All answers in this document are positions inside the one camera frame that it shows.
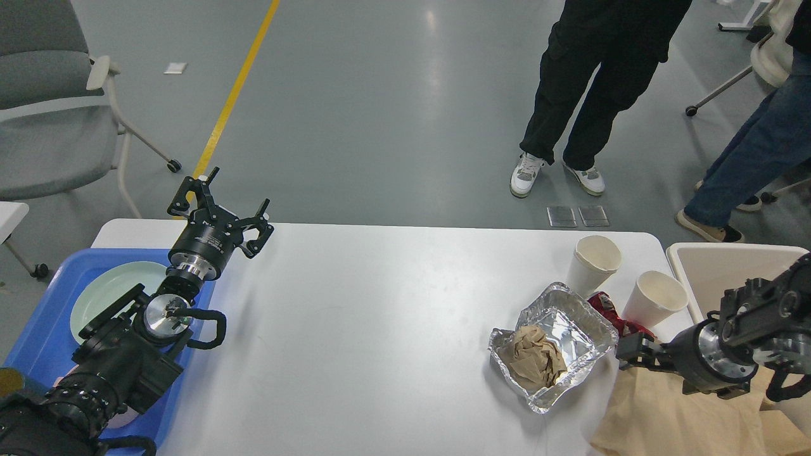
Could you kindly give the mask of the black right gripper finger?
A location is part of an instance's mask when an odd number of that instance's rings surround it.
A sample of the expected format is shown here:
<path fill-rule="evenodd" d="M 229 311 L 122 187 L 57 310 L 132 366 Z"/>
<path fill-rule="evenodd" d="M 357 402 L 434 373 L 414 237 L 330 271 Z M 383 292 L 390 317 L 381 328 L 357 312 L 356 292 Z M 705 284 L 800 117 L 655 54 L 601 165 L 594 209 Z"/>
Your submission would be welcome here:
<path fill-rule="evenodd" d="M 616 345 L 616 358 L 621 371 L 640 367 L 654 372 L 673 372 L 672 356 L 667 344 L 649 334 L 631 334 L 620 338 Z"/>

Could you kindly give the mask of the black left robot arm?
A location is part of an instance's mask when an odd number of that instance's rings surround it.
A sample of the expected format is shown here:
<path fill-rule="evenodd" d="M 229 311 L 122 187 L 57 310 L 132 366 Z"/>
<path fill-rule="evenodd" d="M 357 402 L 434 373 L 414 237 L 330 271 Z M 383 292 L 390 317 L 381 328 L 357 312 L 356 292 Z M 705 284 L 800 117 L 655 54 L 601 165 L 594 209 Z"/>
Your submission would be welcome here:
<path fill-rule="evenodd" d="M 153 294 L 142 284 L 124 292 L 80 330 L 75 369 L 42 395 L 17 391 L 2 400 L 3 455 L 105 455 L 111 448 L 156 453 L 147 436 L 101 438 L 127 409 L 145 414 L 182 373 L 186 348 L 211 350 L 225 341 L 226 315 L 200 308 L 203 284 L 217 280 L 234 250 L 247 258 L 272 236 L 269 199 L 251 217 L 218 205 L 206 178 L 186 177 L 167 208 L 186 219 L 169 251 L 170 265 Z"/>

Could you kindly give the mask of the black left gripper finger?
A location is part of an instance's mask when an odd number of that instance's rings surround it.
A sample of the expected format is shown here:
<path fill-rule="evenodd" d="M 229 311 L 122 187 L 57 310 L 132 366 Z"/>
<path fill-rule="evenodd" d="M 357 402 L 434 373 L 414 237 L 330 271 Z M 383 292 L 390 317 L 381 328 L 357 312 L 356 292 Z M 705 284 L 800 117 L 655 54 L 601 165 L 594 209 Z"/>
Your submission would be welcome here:
<path fill-rule="evenodd" d="M 274 231 L 274 226 L 270 224 L 267 216 L 270 204 L 270 200 L 264 200 L 254 216 L 237 220 L 237 232 L 241 236 L 238 247 L 249 259 L 261 252 Z"/>
<path fill-rule="evenodd" d="M 167 213 L 171 216 L 182 217 L 188 222 L 220 222 L 220 210 L 218 210 L 209 188 L 209 184 L 214 181 L 218 173 L 219 168 L 213 168 L 206 176 L 202 174 L 198 178 L 186 176 L 174 199 L 167 207 Z M 194 194 L 196 201 L 194 210 L 191 210 L 188 200 L 190 193 Z"/>

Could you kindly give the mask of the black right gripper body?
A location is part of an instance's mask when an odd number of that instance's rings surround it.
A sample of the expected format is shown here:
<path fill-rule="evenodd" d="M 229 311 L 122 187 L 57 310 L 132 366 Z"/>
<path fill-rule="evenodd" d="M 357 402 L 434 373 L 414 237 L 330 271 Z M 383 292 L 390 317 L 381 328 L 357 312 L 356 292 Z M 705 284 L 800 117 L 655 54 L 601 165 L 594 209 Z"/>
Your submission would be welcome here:
<path fill-rule="evenodd" d="M 683 395 L 701 393 L 730 400 L 750 392 L 758 367 L 727 357 L 721 341 L 718 320 L 705 320 L 661 345 L 661 354 L 682 378 Z"/>

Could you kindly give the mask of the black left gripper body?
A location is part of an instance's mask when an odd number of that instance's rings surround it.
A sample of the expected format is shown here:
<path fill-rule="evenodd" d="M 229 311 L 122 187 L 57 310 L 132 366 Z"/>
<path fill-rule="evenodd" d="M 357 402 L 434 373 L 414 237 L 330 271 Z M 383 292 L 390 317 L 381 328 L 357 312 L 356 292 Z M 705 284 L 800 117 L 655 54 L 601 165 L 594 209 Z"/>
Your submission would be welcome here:
<path fill-rule="evenodd" d="M 218 280 L 227 263 L 245 242 L 245 226 L 235 220 L 215 224 L 200 217 L 189 217 L 179 239 L 170 249 L 170 266 L 185 271 L 202 282 Z"/>

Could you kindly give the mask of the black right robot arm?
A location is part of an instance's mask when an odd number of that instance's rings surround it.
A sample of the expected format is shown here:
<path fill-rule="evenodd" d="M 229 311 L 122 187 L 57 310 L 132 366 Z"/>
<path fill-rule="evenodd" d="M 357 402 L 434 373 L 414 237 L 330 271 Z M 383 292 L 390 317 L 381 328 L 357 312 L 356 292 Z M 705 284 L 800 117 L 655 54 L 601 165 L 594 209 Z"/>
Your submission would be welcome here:
<path fill-rule="evenodd" d="M 616 346 L 621 369 L 681 376 L 684 395 L 728 400 L 750 392 L 759 367 L 773 370 L 767 398 L 781 402 L 810 390 L 810 265 L 800 257 L 773 280 L 748 279 L 727 289 L 719 309 L 661 343 L 637 332 Z"/>

